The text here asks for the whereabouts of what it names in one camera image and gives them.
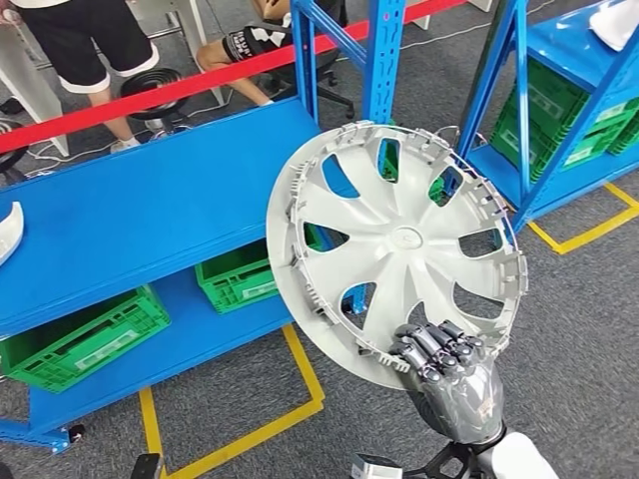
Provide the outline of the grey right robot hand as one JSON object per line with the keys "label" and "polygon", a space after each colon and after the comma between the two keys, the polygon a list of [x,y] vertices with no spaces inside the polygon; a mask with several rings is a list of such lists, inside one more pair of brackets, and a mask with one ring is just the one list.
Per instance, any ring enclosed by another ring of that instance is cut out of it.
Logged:
{"label": "grey right robot hand", "polygon": [[489,444],[504,433],[503,386],[482,339],[449,320],[403,324],[389,353],[410,366],[400,379],[431,428],[461,444]]}

